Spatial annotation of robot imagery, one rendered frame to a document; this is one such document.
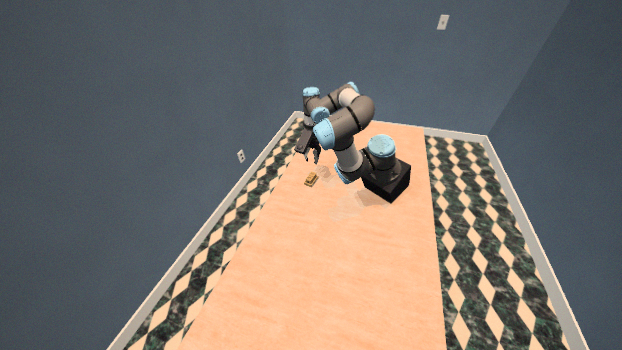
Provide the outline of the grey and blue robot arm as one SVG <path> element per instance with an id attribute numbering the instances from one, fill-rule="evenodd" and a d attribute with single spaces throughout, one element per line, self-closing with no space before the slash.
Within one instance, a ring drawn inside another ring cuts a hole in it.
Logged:
<path id="1" fill-rule="evenodd" d="M 315 126 L 313 129 L 304 127 L 295 152 L 304 155 L 315 134 L 323 150 L 334 151 L 337 157 L 334 168 L 344 184 L 353 183 L 368 173 L 379 184 L 396 181 L 401 174 L 401 164 L 396 158 L 395 142 L 390 136 L 375 135 L 359 151 L 354 144 L 354 135 L 367 128 L 373 119 L 373 101 L 366 95 L 360 95 L 353 82 L 319 99 L 318 88 L 303 90 L 304 123 Z"/>

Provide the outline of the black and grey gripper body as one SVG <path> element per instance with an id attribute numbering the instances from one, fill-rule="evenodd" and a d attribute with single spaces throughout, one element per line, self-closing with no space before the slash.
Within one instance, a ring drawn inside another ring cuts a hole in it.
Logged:
<path id="1" fill-rule="evenodd" d="M 315 125 L 314 125 L 314 126 L 309 126 L 309 125 L 306 125 L 306 124 L 304 123 L 304 121 L 303 121 L 303 125 L 304 125 L 304 127 L 308 128 L 308 129 L 313 129 L 313 127 L 315 126 Z M 310 147 L 310 148 L 312 148 L 312 149 L 316 148 L 316 146 L 317 146 L 317 144 L 316 144 L 316 143 L 318 143 L 318 144 L 319 144 L 319 142 L 318 142 L 318 140 L 317 140 L 317 138 L 316 138 L 316 136 L 315 136 L 315 134 L 314 134 L 314 136 L 313 136 L 313 138 L 312 138 L 312 140 L 311 140 L 311 142 L 310 142 L 310 144 L 309 144 L 309 147 Z"/>

